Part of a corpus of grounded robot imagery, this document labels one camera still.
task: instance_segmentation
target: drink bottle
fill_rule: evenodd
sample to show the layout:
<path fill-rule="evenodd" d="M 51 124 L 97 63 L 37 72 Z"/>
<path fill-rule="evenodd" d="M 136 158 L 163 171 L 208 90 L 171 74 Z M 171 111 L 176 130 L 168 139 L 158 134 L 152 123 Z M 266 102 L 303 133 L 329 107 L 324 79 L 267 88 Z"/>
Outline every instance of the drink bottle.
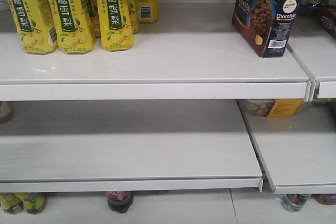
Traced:
<path fill-rule="evenodd" d="M 297 212 L 301 210 L 309 197 L 310 194 L 284 194 L 282 206 L 289 212 Z"/>
<path fill-rule="evenodd" d="M 111 210 L 121 214 L 127 212 L 133 204 L 133 194 L 131 191 L 107 191 L 106 195 Z"/>

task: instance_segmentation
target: bottle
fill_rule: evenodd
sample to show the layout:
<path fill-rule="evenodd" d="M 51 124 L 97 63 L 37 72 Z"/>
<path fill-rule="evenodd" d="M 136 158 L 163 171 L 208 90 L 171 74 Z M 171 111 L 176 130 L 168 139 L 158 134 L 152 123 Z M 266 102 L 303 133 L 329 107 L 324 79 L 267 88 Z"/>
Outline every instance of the bottle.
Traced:
<path fill-rule="evenodd" d="M 8 122 L 14 116 L 14 111 L 9 102 L 0 101 L 0 124 Z"/>
<path fill-rule="evenodd" d="M 45 55 L 57 48 L 48 0 L 8 0 L 23 49 Z"/>
<path fill-rule="evenodd" d="M 37 215 L 41 213 L 47 204 L 47 197 L 43 193 L 14 193 L 23 202 L 27 213 Z"/>
<path fill-rule="evenodd" d="M 2 209 L 11 215 L 18 214 L 23 209 L 22 201 L 13 193 L 0 193 Z"/>
<path fill-rule="evenodd" d="M 284 194 L 282 206 L 289 212 L 297 212 L 301 210 L 309 197 L 310 194 Z"/>
<path fill-rule="evenodd" d="M 124 214 L 133 204 L 133 194 L 131 191 L 107 191 L 106 195 L 112 211 Z"/>
<path fill-rule="evenodd" d="M 336 194 L 314 194 L 314 198 L 323 205 L 336 205 Z"/>

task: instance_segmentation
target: cereal box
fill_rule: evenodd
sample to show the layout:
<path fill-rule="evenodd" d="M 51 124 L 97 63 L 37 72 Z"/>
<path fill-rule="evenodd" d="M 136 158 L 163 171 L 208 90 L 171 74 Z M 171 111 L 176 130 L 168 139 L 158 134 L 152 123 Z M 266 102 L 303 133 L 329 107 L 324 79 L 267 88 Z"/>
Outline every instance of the cereal box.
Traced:
<path fill-rule="evenodd" d="M 260 57 L 282 57 L 301 0 L 236 0 L 233 25 Z"/>

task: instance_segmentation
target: plastic bottle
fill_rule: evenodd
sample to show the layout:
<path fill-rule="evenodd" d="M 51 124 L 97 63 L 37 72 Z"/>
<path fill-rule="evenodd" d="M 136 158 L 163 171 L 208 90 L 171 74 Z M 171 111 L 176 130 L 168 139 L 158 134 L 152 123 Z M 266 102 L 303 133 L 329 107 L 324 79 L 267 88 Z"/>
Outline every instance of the plastic bottle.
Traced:
<path fill-rule="evenodd" d="M 133 194 L 131 191 L 107 191 L 106 195 L 112 211 L 124 214 L 133 204 Z"/>
<path fill-rule="evenodd" d="M 0 101 L 0 124 L 8 122 L 14 116 L 14 111 L 9 102 Z"/>
<path fill-rule="evenodd" d="M 314 198 L 323 205 L 336 205 L 336 194 L 314 194 Z"/>
<path fill-rule="evenodd" d="M 0 193 L 0 201 L 2 209 L 8 214 L 15 215 L 23 210 L 22 201 L 13 193 Z"/>
<path fill-rule="evenodd" d="M 297 212 L 301 210 L 309 197 L 310 194 L 284 194 L 282 206 L 289 212 Z"/>
<path fill-rule="evenodd" d="M 43 193 L 14 193 L 23 202 L 27 213 L 37 215 L 41 213 L 47 204 L 47 197 Z"/>

